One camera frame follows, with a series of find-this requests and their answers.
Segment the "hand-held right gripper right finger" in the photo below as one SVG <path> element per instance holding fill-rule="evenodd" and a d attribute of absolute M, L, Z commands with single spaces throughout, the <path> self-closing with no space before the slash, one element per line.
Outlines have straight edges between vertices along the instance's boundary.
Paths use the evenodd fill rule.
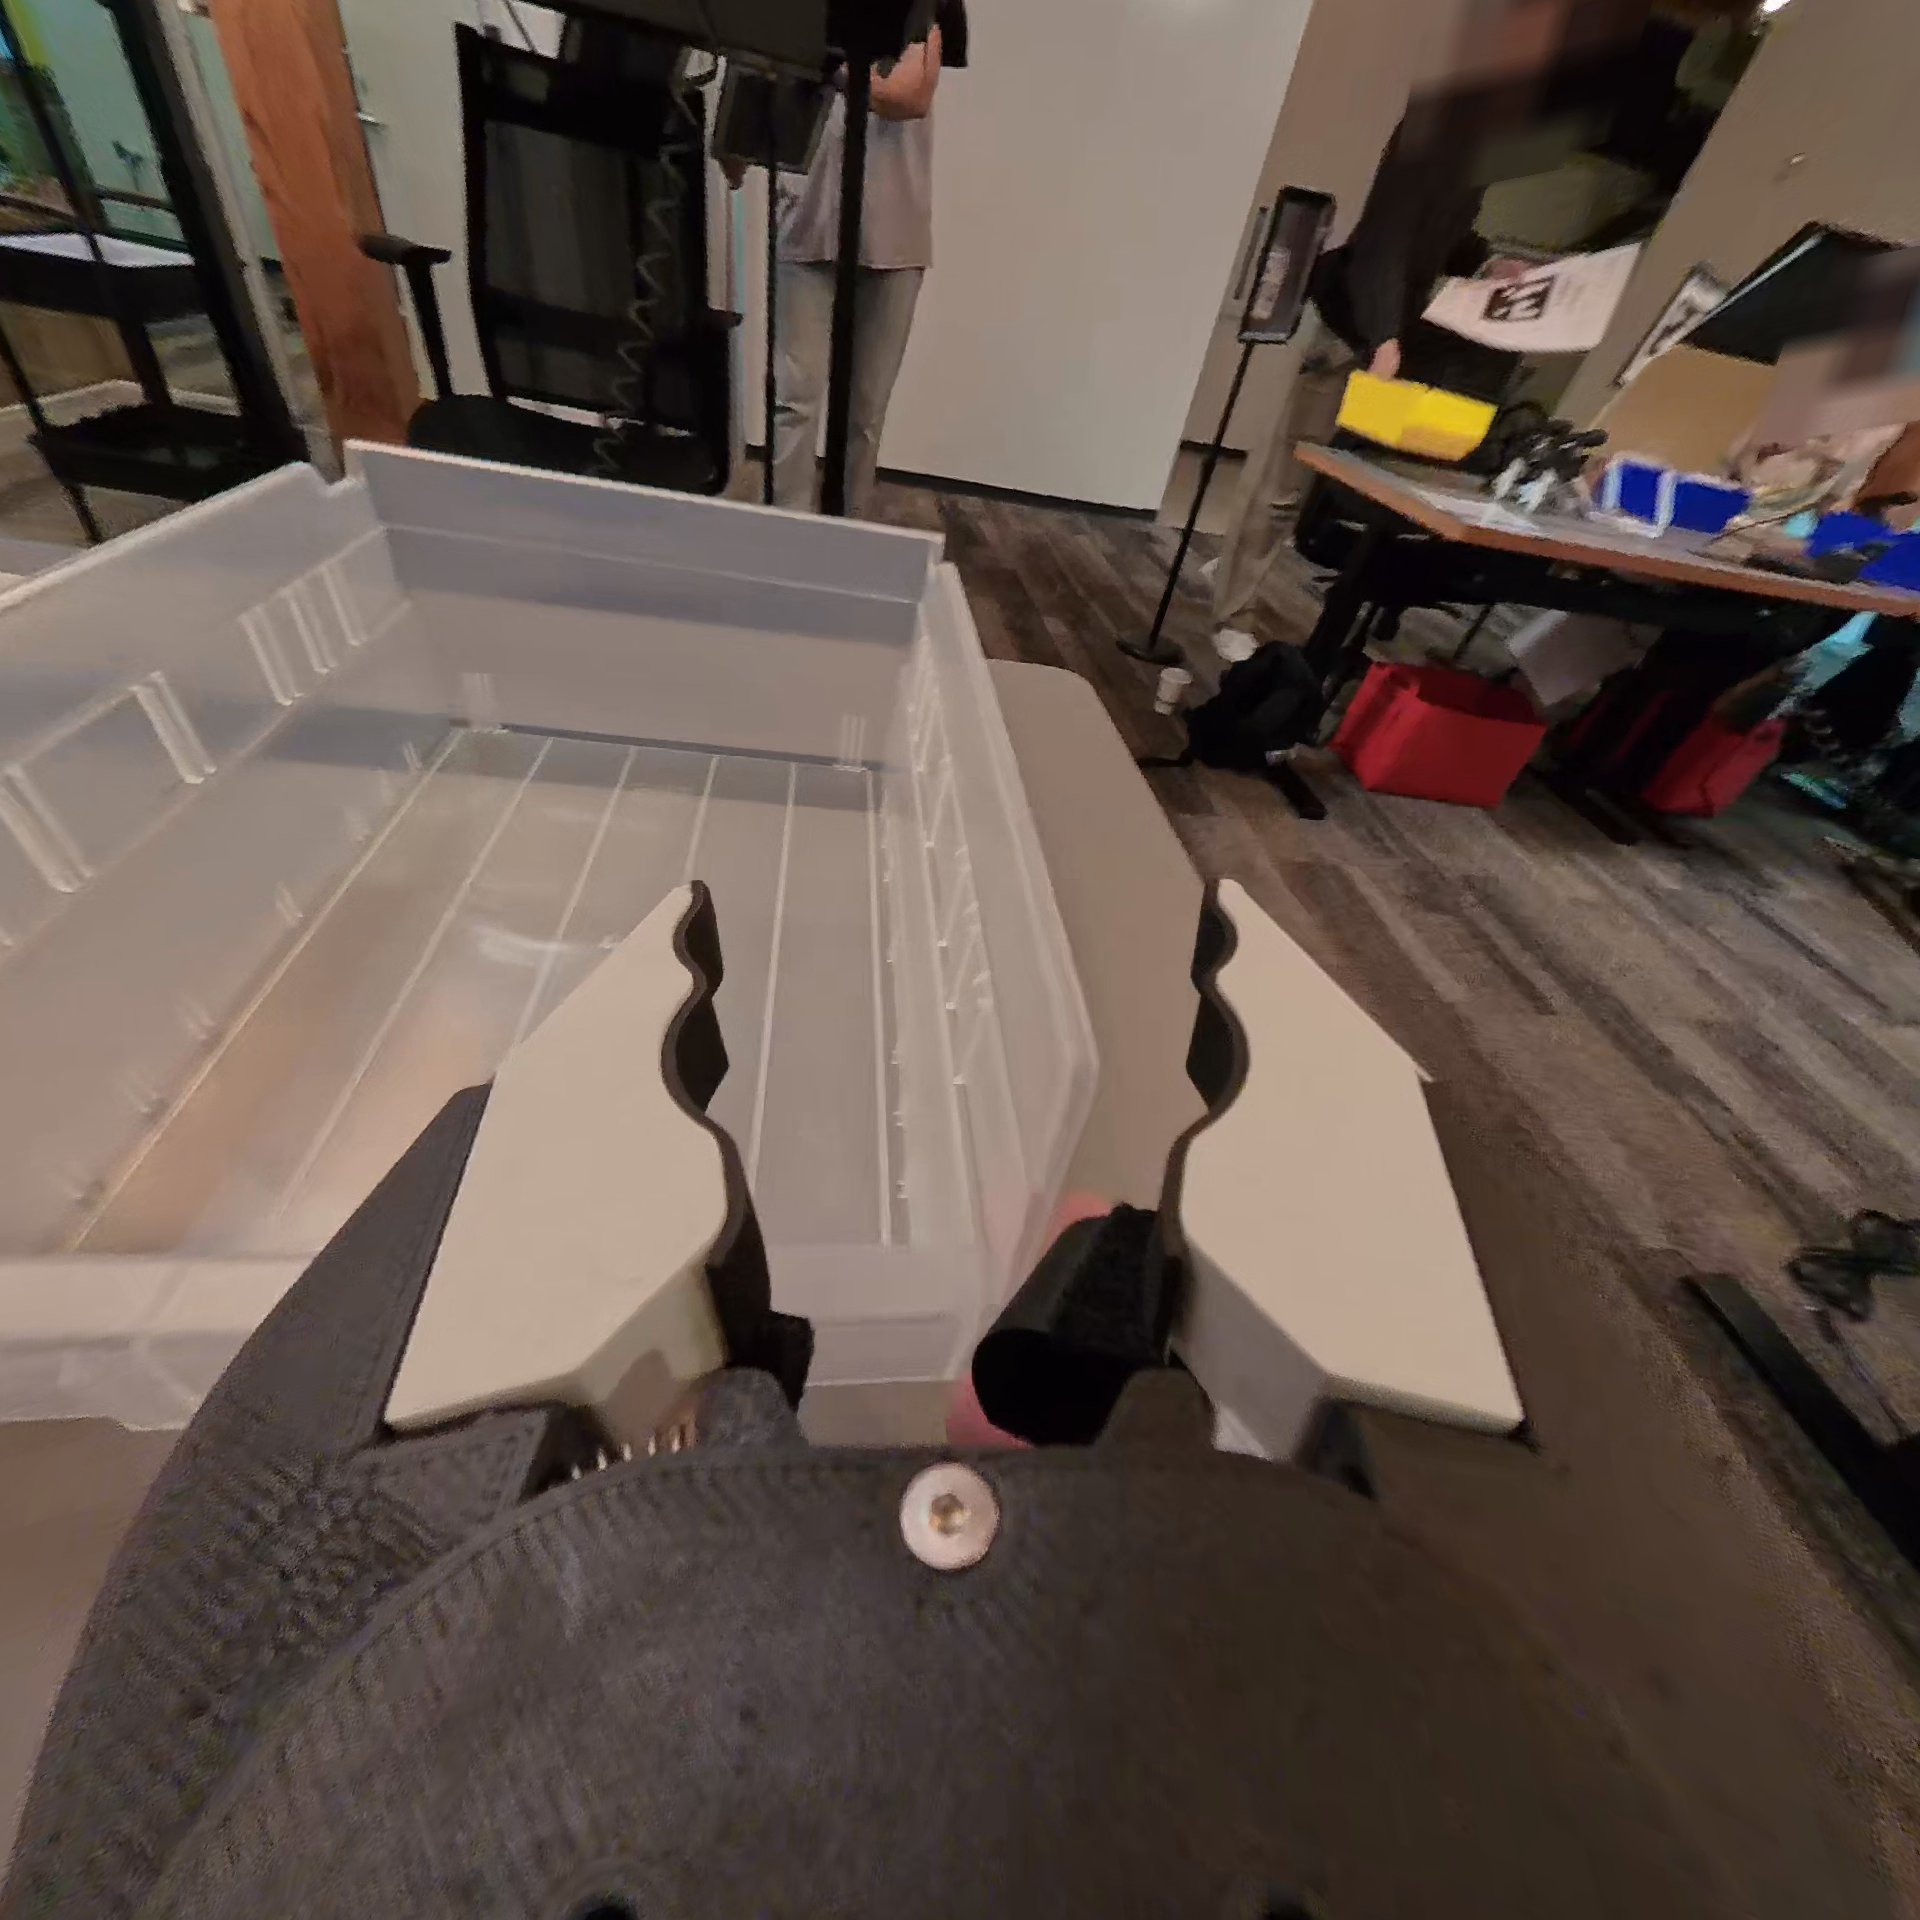
<path fill-rule="evenodd" d="M 1237 881 L 1206 887 L 1158 1247 L 1169 1352 L 1231 1451 L 1305 1460 L 1341 1409 L 1511 1442 L 1521 1397 L 1428 1079 Z"/>

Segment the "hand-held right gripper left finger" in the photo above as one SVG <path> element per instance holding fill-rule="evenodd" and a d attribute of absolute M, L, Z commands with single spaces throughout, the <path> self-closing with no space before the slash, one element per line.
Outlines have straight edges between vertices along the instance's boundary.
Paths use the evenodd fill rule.
<path fill-rule="evenodd" d="M 709 889 L 684 882 L 487 1087 L 387 1401 L 388 1427 L 559 1409 L 661 1427 L 769 1367 L 769 1273 L 710 1104 L 728 1073 Z"/>

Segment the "clear plastic container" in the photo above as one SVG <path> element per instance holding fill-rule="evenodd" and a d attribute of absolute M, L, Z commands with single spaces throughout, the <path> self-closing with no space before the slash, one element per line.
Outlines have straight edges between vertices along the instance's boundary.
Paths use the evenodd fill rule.
<path fill-rule="evenodd" d="M 936 535 L 401 449 L 5 578 L 5 1423 L 185 1427 L 691 882 L 816 1395 L 957 1379 L 1096 1045 Z"/>

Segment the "brown open cardboard carton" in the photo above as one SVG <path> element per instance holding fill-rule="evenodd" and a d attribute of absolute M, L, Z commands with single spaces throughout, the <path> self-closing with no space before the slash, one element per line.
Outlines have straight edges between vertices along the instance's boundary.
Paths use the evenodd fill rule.
<path fill-rule="evenodd" d="M 1753 439 L 1777 365 L 1676 346 L 1649 359 L 1596 413 L 1597 456 L 1679 473 L 1720 473 Z"/>

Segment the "red storage bin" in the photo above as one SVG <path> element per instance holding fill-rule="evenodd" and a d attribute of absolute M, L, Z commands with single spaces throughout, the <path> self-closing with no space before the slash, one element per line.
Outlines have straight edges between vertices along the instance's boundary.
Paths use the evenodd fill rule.
<path fill-rule="evenodd" d="M 1643 785 L 1639 802 L 1662 819 L 1719 819 L 1776 761 L 1785 736 L 1782 717 L 1768 717 L 1756 727 L 1705 717 Z"/>
<path fill-rule="evenodd" d="M 1433 663 L 1372 663 L 1331 753 L 1372 793 L 1497 809 L 1544 733 L 1524 688 Z"/>

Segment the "black floor bar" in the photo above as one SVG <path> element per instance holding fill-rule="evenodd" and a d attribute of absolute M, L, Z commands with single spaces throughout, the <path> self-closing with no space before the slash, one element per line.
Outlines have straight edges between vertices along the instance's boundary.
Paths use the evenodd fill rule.
<path fill-rule="evenodd" d="M 1915 1451 L 1915 1418 L 1899 1410 L 1828 1308 L 1776 1312 L 1720 1273 L 1684 1276 L 1679 1288 L 1822 1453 Z"/>

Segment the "black bag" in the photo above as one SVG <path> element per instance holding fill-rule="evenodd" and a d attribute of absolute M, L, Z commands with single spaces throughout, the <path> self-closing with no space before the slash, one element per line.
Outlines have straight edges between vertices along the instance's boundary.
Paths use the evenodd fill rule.
<path fill-rule="evenodd" d="M 1215 690 L 1185 716 L 1183 763 L 1256 778 L 1303 821 L 1327 807 L 1291 763 L 1316 744 L 1327 695 L 1303 645 L 1270 641 L 1231 663 Z"/>

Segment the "wooden top work desk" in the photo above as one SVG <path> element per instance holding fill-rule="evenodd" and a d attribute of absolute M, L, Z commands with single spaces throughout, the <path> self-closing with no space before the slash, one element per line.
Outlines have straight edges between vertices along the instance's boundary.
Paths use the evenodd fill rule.
<path fill-rule="evenodd" d="M 1915 592 L 1819 577 L 1804 545 L 1647 535 L 1524 515 L 1478 488 L 1307 449 L 1301 548 L 1333 567 L 1307 656 L 1327 695 L 1374 663 L 1447 666 L 1524 688 L 1548 720 L 1529 768 L 1621 847 L 1673 841 L 1639 793 L 1705 717 L 1788 736 L 1768 768 L 1819 765 L 1875 796 L 1892 759 L 1915 801 Z"/>

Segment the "blue plastic bin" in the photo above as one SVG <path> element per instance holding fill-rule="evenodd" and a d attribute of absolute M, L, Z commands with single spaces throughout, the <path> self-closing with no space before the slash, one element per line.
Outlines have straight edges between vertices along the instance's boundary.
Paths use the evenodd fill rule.
<path fill-rule="evenodd" d="M 1892 592 L 1918 592 L 1918 530 L 1883 519 L 1822 515 L 1805 540 L 1805 561 L 1824 578 Z"/>
<path fill-rule="evenodd" d="M 1719 537 L 1745 513 L 1750 491 L 1719 475 L 1678 471 L 1637 453 L 1614 456 L 1600 471 L 1592 507 L 1600 516 L 1665 533 Z"/>

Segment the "yellow plastic bin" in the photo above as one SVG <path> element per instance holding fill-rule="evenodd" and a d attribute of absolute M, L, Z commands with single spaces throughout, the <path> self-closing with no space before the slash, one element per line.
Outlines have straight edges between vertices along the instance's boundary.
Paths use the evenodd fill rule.
<path fill-rule="evenodd" d="M 1460 465 L 1487 439 L 1495 400 L 1352 371 L 1339 399 L 1334 431 L 1379 449 L 1433 465 Z"/>

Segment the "white printed paper sheet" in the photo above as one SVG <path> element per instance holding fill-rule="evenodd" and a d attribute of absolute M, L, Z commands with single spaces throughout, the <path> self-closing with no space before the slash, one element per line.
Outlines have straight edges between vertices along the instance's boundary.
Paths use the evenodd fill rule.
<path fill-rule="evenodd" d="M 1592 349 L 1641 259 L 1639 245 L 1529 263 L 1524 273 L 1447 277 L 1424 323 L 1478 347 L 1516 355 Z"/>

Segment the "black pole stand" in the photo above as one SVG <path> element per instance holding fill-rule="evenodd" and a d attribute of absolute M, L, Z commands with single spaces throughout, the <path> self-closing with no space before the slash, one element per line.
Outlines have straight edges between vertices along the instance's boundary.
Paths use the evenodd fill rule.
<path fill-rule="evenodd" d="M 825 108 L 805 106 L 801 89 L 828 83 L 831 59 L 846 67 L 848 135 L 839 191 L 837 268 L 831 300 L 829 393 L 817 444 L 817 501 L 828 515 L 846 509 L 848 392 L 852 368 L 852 300 L 865 159 L 870 81 L 927 34 L 932 4 L 559 4 L 567 17 L 561 65 L 581 79 L 571 92 L 567 128 L 584 135 L 588 114 L 605 130 L 601 147 L 620 156 L 621 187 L 596 202 L 620 211 L 615 257 L 611 243 L 592 255 L 615 295 L 612 383 L 593 404 L 596 436 L 588 473 L 621 482 L 671 488 L 688 449 L 664 435 L 659 411 L 661 377 L 684 379 L 688 396 L 707 402 L 707 347 L 713 331 L 693 316 L 688 291 L 684 191 L 691 170 L 703 168 L 707 119 L 694 55 L 726 65 L 726 79 L 767 81 L 809 124 L 825 128 Z"/>

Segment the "black tablet floor stand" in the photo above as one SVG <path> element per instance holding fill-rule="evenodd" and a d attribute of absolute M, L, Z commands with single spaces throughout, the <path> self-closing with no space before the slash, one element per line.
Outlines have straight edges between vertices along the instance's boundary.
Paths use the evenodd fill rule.
<path fill-rule="evenodd" d="M 1142 666 L 1165 668 L 1183 659 L 1165 637 L 1165 624 L 1183 581 L 1192 535 L 1213 488 L 1241 389 L 1260 349 L 1289 346 L 1296 337 L 1307 304 L 1312 268 L 1327 245 L 1334 212 L 1337 203 L 1331 195 L 1289 185 L 1265 211 L 1256 245 L 1247 251 L 1235 330 L 1239 359 L 1192 480 L 1163 591 L 1145 635 L 1117 645 L 1125 656 Z"/>

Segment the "black office chair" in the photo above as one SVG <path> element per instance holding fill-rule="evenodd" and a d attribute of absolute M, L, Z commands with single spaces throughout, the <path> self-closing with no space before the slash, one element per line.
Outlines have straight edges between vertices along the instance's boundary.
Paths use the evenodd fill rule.
<path fill-rule="evenodd" d="M 608 269 L 592 265 L 601 243 L 625 251 L 620 211 L 596 202 L 621 187 L 616 152 L 588 114 L 584 135 L 568 130 L 581 79 L 555 53 L 510 47 L 483 27 L 451 29 L 454 103 L 464 162 L 464 274 L 483 387 L 461 392 L 447 357 L 439 277 L 452 261 L 436 248 L 396 231 L 361 237 L 361 251 L 396 273 L 422 331 L 429 393 L 421 399 L 404 447 L 479 465 L 544 473 L 588 473 L 599 413 L 593 404 L 612 383 L 616 300 Z M 688 449 L 671 488 L 621 482 L 688 497 L 728 491 L 732 320 L 709 295 L 709 162 L 688 173 L 686 263 L 688 291 L 700 298 L 693 316 L 710 328 L 707 402 L 688 396 L 684 379 L 664 376 L 659 411 L 664 435 Z"/>

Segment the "wooden door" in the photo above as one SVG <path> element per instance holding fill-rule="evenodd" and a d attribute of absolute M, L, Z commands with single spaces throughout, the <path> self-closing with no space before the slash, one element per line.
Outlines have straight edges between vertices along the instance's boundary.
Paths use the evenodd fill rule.
<path fill-rule="evenodd" d="M 404 444 L 421 383 L 393 269 L 361 251 L 384 221 L 341 12 L 333 2 L 207 9 L 326 428 L 337 444 Z"/>

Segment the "black shelf rack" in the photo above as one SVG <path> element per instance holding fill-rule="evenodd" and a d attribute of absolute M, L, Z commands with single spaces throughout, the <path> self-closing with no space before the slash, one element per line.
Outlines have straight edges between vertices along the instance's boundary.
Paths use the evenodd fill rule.
<path fill-rule="evenodd" d="M 79 537 L 326 457 L 203 4 L 3 4 L 5 456 Z"/>

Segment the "framed wall picture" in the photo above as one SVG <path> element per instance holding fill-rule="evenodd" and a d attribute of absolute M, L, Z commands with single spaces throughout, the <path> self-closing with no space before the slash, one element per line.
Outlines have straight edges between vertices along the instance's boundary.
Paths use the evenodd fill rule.
<path fill-rule="evenodd" d="M 1614 387 L 1627 389 L 1639 376 L 1671 347 L 1679 346 L 1728 295 L 1728 284 L 1700 261 L 1678 284 L 1655 323 L 1641 337 L 1632 355 L 1616 373 Z"/>

